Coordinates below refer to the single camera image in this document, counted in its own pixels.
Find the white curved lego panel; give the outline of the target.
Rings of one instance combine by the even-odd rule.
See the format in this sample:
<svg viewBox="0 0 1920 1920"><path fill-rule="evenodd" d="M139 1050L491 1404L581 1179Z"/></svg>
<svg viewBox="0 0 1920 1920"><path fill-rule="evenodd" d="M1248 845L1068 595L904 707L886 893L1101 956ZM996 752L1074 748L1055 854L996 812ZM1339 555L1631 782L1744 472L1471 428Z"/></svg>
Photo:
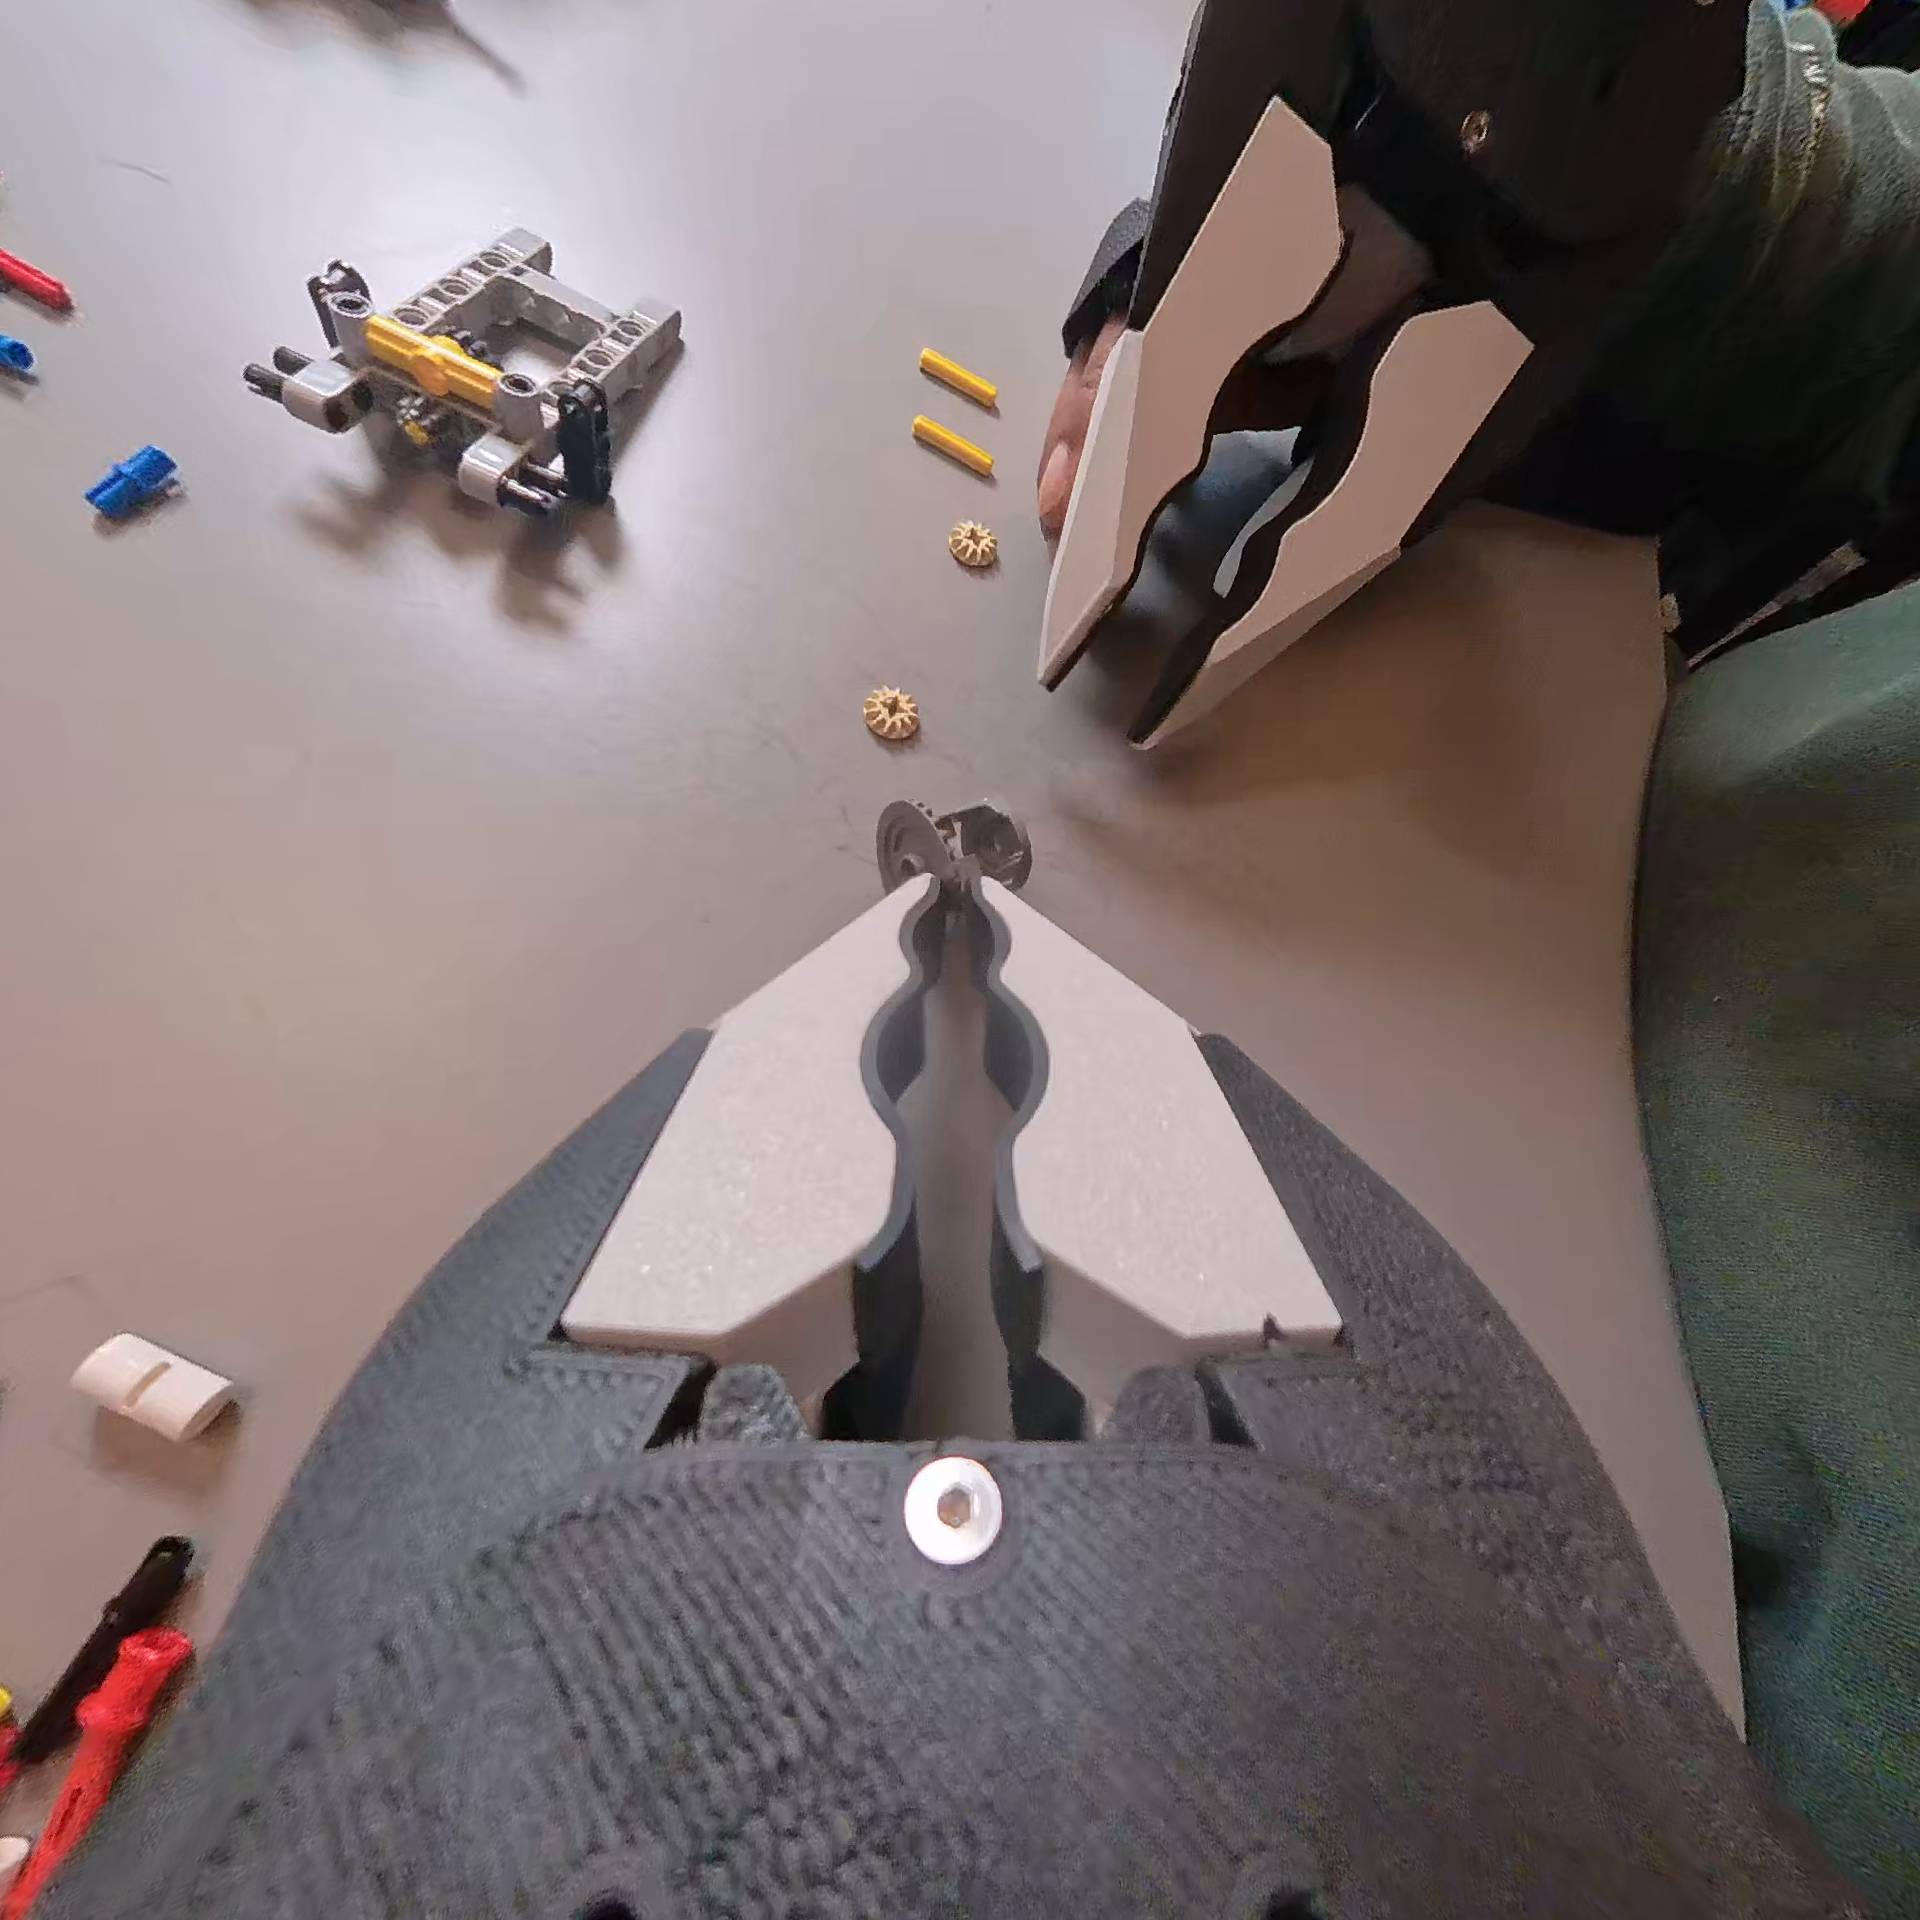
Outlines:
<svg viewBox="0 0 1920 1920"><path fill-rule="evenodd" d="M111 1333L72 1371L71 1388L94 1410L167 1443L196 1443L235 1406L235 1382L139 1333Z"/></svg>

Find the black lego axle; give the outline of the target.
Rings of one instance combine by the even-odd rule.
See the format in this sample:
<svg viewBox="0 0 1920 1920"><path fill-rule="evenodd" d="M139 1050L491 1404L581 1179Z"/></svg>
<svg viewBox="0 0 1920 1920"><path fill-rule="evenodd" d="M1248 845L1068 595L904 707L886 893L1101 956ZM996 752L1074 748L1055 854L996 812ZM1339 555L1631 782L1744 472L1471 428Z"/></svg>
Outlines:
<svg viewBox="0 0 1920 1920"><path fill-rule="evenodd" d="M196 1573L196 1541L188 1535L160 1535L136 1565L127 1584L101 1606L100 1621L89 1631L83 1643L62 1667L50 1693L6 1737L3 1759L17 1766L44 1762L77 1731L81 1698L101 1686L117 1648L136 1631L158 1627L188 1574Z"/></svg>

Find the grey lego gear assembly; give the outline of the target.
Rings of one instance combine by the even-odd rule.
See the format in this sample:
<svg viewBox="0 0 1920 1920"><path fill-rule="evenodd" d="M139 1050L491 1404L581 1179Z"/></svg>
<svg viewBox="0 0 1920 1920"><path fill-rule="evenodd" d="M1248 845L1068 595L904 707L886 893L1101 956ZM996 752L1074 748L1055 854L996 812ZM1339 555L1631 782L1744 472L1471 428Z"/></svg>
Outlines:
<svg viewBox="0 0 1920 1920"><path fill-rule="evenodd" d="M928 803L886 803L876 815L879 889L930 874L943 886L996 880L1017 893L1035 874L1026 825L996 803L930 808Z"/></svg>

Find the person's right hand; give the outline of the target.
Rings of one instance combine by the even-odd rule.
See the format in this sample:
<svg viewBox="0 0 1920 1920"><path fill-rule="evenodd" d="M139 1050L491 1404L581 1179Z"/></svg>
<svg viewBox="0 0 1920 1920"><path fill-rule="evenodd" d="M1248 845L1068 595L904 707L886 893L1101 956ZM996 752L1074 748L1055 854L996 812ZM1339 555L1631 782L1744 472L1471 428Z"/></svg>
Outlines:
<svg viewBox="0 0 1920 1920"><path fill-rule="evenodd" d="M1092 409L1101 399L1103 371L1120 337L1120 322L1092 334L1068 362L1063 383L1055 393L1043 445L1037 465L1037 520L1043 543L1055 547L1068 525L1074 481L1086 459L1086 439L1092 428Z"/></svg>

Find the red lego piece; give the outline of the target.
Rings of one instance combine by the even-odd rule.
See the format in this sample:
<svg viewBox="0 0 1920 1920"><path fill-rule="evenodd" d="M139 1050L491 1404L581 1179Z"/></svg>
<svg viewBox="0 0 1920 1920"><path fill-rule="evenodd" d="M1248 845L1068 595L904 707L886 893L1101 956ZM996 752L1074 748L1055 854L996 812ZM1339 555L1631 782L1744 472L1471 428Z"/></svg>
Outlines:
<svg viewBox="0 0 1920 1920"><path fill-rule="evenodd" d="M181 1627L142 1627L117 1643L105 1679L77 1703L72 1762L33 1850L3 1890L3 1915L28 1915L71 1855L81 1850L127 1766L132 1742L145 1731L191 1654L196 1637Z"/></svg>

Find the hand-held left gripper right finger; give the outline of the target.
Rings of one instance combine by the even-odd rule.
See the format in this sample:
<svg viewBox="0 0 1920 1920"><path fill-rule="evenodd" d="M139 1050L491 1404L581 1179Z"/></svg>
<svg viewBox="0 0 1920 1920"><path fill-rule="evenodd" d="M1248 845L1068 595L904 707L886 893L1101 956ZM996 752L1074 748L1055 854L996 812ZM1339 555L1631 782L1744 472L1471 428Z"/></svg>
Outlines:
<svg viewBox="0 0 1920 1920"><path fill-rule="evenodd" d="M1340 1307L1184 1016L976 880L992 1143L989 1298L1016 1425L1090 1425L1153 1367L1309 1353Z"/></svg>

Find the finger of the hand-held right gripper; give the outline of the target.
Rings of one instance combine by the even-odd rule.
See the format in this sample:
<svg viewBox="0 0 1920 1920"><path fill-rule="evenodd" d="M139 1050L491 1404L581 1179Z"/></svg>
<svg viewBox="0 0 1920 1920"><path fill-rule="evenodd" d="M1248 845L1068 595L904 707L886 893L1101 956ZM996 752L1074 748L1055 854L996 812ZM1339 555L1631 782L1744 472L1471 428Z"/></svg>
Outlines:
<svg viewBox="0 0 1920 1920"><path fill-rule="evenodd" d="M1491 300L1414 311L1381 337L1355 409L1331 409L1303 484L1248 533L1232 592L1174 652L1127 738L1195 725L1390 566L1529 352Z"/></svg>
<svg viewBox="0 0 1920 1920"><path fill-rule="evenodd" d="M1273 100L1149 319L1108 355L1043 595L1060 685L1140 566L1149 520L1206 459L1223 382L1302 322L1340 264L1331 141Z"/></svg>

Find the grey lego frame assembly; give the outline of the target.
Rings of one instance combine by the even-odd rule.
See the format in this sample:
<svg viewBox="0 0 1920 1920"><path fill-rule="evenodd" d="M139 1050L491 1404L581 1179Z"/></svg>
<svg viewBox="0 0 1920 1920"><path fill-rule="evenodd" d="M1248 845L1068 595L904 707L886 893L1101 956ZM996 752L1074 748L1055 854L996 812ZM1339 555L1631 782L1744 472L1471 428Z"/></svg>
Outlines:
<svg viewBox="0 0 1920 1920"><path fill-rule="evenodd" d="M309 300L324 352L247 362L257 399L331 437L381 422L470 503L535 520L612 503L616 422L685 346L679 302L612 308L564 285L528 225L391 302L331 261Z"/></svg>

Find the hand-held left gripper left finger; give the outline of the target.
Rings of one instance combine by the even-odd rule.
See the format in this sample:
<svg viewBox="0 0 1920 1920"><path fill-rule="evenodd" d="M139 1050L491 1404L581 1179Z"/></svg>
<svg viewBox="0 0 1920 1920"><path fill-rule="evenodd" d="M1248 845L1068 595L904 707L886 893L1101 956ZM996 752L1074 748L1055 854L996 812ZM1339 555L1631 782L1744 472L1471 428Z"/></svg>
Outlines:
<svg viewBox="0 0 1920 1920"><path fill-rule="evenodd" d="M768 1367L828 1425L904 1420L925 1250L903 1099L943 944L943 881L917 874L711 1025L564 1336Z"/></svg>

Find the person's right forearm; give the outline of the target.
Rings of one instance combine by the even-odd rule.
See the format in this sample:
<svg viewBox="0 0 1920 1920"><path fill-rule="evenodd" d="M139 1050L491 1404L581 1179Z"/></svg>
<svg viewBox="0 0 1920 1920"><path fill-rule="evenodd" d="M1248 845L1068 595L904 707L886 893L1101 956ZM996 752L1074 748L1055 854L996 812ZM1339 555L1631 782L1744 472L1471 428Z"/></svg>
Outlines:
<svg viewBox="0 0 1920 1920"><path fill-rule="evenodd" d="M1739 100L1606 383L1667 445L1875 510L1916 465L1916 74L1750 3Z"/></svg>

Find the blue lego connector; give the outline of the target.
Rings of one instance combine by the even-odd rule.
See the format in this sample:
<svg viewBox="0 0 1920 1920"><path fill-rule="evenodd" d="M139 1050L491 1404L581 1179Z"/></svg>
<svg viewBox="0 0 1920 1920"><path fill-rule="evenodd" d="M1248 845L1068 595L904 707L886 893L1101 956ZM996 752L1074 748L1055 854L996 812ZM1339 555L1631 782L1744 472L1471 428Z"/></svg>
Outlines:
<svg viewBox="0 0 1920 1920"><path fill-rule="evenodd" d="M94 516L123 525L152 514L176 488L176 481L176 459L158 443L142 443L127 459L114 461L101 481L83 488L83 503Z"/></svg>

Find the person's green sweatshirt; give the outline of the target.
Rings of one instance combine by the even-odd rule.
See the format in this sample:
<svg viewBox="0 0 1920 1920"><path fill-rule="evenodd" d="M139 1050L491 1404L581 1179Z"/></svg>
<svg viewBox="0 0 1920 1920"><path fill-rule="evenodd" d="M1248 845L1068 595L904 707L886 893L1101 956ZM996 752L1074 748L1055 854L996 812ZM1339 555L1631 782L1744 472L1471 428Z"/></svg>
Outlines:
<svg viewBox="0 0 1920 1920"><path fill-rule="evenodd" d="M1916 587L1671 697L1634 1069L1749 1742L1916 1915Z"/></svg>

